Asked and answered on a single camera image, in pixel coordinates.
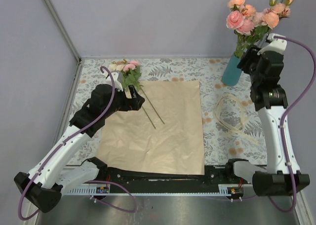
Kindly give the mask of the cream printed ribbon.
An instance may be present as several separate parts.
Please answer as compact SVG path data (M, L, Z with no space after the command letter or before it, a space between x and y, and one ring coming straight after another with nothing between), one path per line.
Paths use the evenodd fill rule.
M224 93L215 105L213 116L221 126L227 129L228 133L238 135L244 140L259 145L255 136L244 132L249 122L249 115L246 107L235 95Z

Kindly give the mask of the orange beige wrapping paper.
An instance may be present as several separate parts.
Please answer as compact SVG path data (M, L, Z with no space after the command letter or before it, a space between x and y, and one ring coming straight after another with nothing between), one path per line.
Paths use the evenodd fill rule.
M202 175L199 82L145 81L142 85L143 107L106 119L96 156L123 170Z

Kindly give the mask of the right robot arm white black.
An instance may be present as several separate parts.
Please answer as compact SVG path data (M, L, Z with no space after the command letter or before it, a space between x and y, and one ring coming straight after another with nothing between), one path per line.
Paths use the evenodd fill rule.
M264 131L267 167L255 166L246 159L229 159L225 179L232 184L246 180L257 196L293 196L310 184L310 177L301 173L297 164L284 116L288 101L278 83L283 55L252 46L237 67L251 79L250 97Z

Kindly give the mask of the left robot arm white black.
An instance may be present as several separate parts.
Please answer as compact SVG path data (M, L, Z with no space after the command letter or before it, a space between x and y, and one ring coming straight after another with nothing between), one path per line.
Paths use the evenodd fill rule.
M61 171L73 155L105 125L117 111L138 111L145 102L134 86L129 86L130 98L124 91L109 84L99 84L82 108L70 120L69 126L51 151L29 172L14 177L23 198L41 212L51 211L63 195L83 183L102 183L107 178L107 164L96 157L86 159L77 169L64 175Z

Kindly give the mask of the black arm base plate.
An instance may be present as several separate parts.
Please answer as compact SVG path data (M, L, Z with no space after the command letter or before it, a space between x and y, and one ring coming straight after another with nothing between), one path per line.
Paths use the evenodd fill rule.
M97 177L99 181L117 182L120 184L136 181L149 182L202 182L207 184L243 184L249 182L232 174L228 174L225 167L206 165L203 175L180 175L180 174L162 174L162 173L146 173L121 170L114 167L101 169Z

